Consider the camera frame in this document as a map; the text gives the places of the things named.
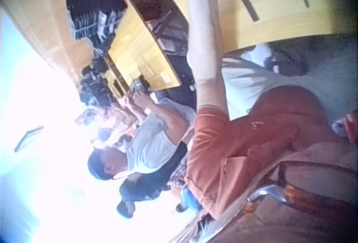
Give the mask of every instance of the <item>orange t-shirt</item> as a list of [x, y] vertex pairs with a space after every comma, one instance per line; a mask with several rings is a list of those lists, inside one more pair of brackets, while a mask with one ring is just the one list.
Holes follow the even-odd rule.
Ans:
[[214, 218], [238, 198], [253, 177], [285, 152], [340, 141], [318, 99], [295, 86], [265, 93], [249, 115], [234, 121], [216, 108], [201, 108], [195, 134], [186, 181]]

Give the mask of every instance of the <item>wooden table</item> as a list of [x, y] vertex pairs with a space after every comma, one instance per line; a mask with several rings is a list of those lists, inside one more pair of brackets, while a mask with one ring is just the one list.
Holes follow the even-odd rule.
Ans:
[[[258, 18], [250, 16], [242, 0], [218, 1], [225, 52], [274, 40], [356, 31], [347, 0], [249, 0]], [[174, 2], [188, 19], [187, 0]]]
[[180, 80], [157, 40], [131, 0], [126, 1], [128, 9], [117, 29], [109, 56], [129, 85], [143, 74], [153, 91], [179, 86]]

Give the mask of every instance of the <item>white pants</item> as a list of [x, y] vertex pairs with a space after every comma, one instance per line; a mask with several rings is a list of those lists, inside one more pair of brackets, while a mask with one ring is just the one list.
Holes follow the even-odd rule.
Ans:
[[264, 92], [285, 85], [301, 86], [314, 93], [330, 123], [357, 109], [355, 37], [326, 36], [324, 50], [307, 55], [309, 72], [305, 76], [282, 76], [240, 58], [224, 58], [223, 62], [231, 120], [247, 115]]

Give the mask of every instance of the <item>sleeve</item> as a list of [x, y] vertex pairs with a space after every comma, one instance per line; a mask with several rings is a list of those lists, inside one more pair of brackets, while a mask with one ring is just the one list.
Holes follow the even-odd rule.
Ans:
[[177, 146], [167, 137], [165, 131], [152, 136], [139, 154], [139, 162], [146, 173], [160, 169], [175, 153]]
[[201, 108], [195, 122], [195, 138], [191, 155], [198, 155], [208, 147], [229, 122], [229, 116], [221, 110], [213, 107]]

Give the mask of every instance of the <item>white t-shirt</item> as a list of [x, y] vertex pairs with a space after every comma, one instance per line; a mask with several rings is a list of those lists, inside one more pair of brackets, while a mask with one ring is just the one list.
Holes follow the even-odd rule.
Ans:
[[[196, 113], [188, 106], [164, 98], [158, 104], [180, 113], [193, 125]], [[150, 113], [128, 144], [126, 154], [128, 169], [144, 174], [160, 169], [175, 153], [177, 148], [165, 134], [166, 125], [155, 113]]]

